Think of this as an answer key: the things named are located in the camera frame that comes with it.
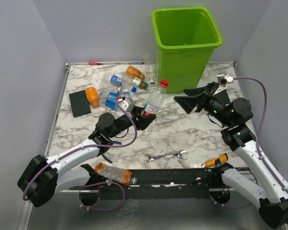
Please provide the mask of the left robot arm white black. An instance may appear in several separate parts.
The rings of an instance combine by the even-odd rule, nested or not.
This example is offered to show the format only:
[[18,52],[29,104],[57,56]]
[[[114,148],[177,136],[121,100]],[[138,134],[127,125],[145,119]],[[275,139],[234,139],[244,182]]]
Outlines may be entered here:
[[61,190],[77,186],[93,188],[96,177],[86,168],[77,166],[115,148],[111,139],[128,128],[133,127],[135,132],[145,130],[156,116],[142,115],[141,110],[136,106],[130,114],[124,113],[119,118],[103,113],[93,133],[79,145],[51,157],[33,157],[17,182],[22,199],[40,207]]

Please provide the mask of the small orange bottle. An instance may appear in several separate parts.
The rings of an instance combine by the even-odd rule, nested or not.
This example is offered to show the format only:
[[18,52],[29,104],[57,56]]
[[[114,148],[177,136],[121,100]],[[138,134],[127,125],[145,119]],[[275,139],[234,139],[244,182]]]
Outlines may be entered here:
[[92,105],[93,108],[99,107],[99,96],[95,87],[88,87],[86,90],[86,96],[88,102]]

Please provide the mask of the clear bottle red cap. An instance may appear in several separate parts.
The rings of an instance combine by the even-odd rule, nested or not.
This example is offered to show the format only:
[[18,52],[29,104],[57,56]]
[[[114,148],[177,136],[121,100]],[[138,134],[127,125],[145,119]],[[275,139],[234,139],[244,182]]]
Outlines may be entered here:
[[169,86],[168,81],[161,80],[159,86],[156,87],[148,96],[144,107],[141,111],[143,116],[155,116],[161,108],[165,98],[166,89]]

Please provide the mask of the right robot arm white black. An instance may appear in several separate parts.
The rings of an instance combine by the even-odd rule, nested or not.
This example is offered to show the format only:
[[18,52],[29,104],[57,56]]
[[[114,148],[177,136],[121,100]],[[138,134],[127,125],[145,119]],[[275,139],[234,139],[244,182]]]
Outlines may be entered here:
[[246,122],[253,117],[250,102],[237,98],[225,104],[216,97],[219,85],[212,82],[205,87],[185,89],[184,96],[174,100],[190,114],[205,110],[224,127],[221,136],[226,145],[249,167],[258,184],[241,175],[228,163],[224,169],[211,175],[215,187],[228,185],[248,199],[259,211],[262,220],[271,228],[277,229],[288,223],[288,181],[278,172],[263,152]]

